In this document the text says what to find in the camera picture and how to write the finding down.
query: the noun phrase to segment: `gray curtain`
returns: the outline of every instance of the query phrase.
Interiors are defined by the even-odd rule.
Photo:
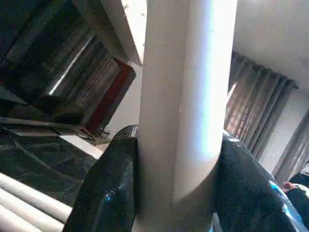
[[[272,174],[282,184],[297,174],[308,161],[309,111],[294,132]]]
[[[233,52],[225,129],[260,159],[294,82]]]

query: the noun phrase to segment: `white pole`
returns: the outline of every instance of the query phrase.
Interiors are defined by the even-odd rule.
[[[65,223],[72,208],[0,173],[0,188]]]
[[[0,205],[1,232],[42,232],[10,210]]]
[[[207,231],[237,0],[148,2],[135,231]]]
[[[42,232],[61,232],[63,224],[0,188],[0,204]]]

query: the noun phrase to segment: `white pipe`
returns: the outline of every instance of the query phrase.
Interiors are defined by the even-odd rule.
[[[0,188],[65,223],[72,208],[0,173]]]
[[[148,1],[135,231],[210,229],[236,6]]]
[[[1,232],[42,232],[10,210],[0,205]]]
[[[61,232],[63,224],[0,188],[0,204],[42,232]]]

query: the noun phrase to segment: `white ceiling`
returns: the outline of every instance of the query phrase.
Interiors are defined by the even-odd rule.
[[[238,0],[234,50],[309,93],[309,0]]]

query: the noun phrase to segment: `red wood trim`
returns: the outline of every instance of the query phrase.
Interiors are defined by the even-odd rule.
[[[119,105],[125,94],[123,93],[124,88],[128,89],[133,81],[128,81],[130,74],[134,73],[133,68],[119,60],[115,59],[115,61],[121,67],[121,71],[116,76],[85,126],[85,128],[91,133],[95,133],[98,130],[102,121],[110,120],[110,118],[107,119],[106,117],[112,116],[110,115],[111,109],[116,108],[115,104],[117,104],[117,106]]]

